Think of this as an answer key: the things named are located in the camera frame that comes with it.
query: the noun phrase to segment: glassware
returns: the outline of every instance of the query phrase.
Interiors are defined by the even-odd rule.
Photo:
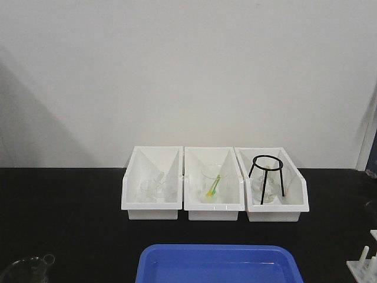
[[[226,174],[221,172],[220,164],[210,164],[201,169],[203,186],[199,199],[203,203],[221,202],[221,186]]]
[[[255,179],[252,183],[253,197],[258,202],[262,201],[263,181],[264,181],[264,174],[261,175],[259,178]],[[275,181],[271,177],[268,176],[266,180],[266,190],[264,192],[263,202],[265,203],[273,202],[278,192],[279,192],[279,185],[275,184]]]
[[[49,283],[48,271],[55,257],[29,256],[10,264],[0,275],[0,283]]]

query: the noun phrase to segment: plastic storage bin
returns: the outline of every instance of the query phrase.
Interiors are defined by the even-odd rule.
[[[243,178],[232,147],[185,147],[184,210],[189,220],[236,221]]]
[[[246,211],[249,221],[294,222],[298,221],[301,212],[309,211],[306,181],[297,170],[284,148],[237,147],[235,151],[242,175],[245,179]],[[249,172],[254,157],[264,154],[277,157],[283,162],[282,177],[285,196],[283,197],[280,192],[280,172],[269,172],[268,177],[272,178],[272,182],[277,184],[279,188],[273,201],[265,202],[261,205],[260,200],[256,198],[257,193],[254,188],[256,184],[260,184],[263,172],[261,170],[253,170],[250,178]],[[264,158],[259,159],[258,163],[261,166],[270,168],[276,168],[278,165],[278,161]]]
[[[123,177],[121,208],[130,219],[177,219],[182,169],[183,147],[136,146]]]
[[[303,283],[292,255],[278,246],[153,245],[136,283]]]

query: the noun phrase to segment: glass beaker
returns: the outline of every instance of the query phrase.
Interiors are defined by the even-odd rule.
[[[10,264],[0,275],[0,283],[49,283],[48,271],[55,257],[29,256]]]
[[[210,164],[201,169],[202,187],[199,199],[203,203],[219,203],[221,202],[221,187],[226,177],[225,173],[221,172],[220,164]]]

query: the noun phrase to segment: white test tube rack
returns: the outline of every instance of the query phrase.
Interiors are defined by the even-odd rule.
[[[371,230],[377,241],[377,230]],[[377,255],[367,259],[369,247],[365,246],[358,261],[347,261],[347,266],[358,283],[377,283]]]

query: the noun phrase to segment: white plastic tray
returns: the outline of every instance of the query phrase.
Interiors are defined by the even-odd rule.
[[[123,177],[122,210],[130,219],[177,219],[182,169],[182,146],[134,147]]]
[[[246,191],[246,211],[249,221],[256,222],[294,222],[298,221],[301,212],[309,211],[309,201],[307,198],[306,181],[297,170],[288,154],[282,147],[274,148],[235,148],[236,156],[239,161]],[[260,204],[253,197],[252,183],[263,172],[260,169],[254,169],[251,177],[249,172],[252,167],[252,161],[258,155],[271,155],[279,158],[283,162],[283,186],[285,197],[280,193],[277,194],[273,202]],[[271,164],[261,164],[262,166],[276,167],[274,160]],[[276,183],[280,182],[279,171],[269,172],[269,176],[275,179]]]
[[[206,179],[207,168],[221,176],[214,198],[206,198],[214,181]],[[185,147],[184,210],[189,220],[237,220],[244,210],[244,190],[234,148]]]

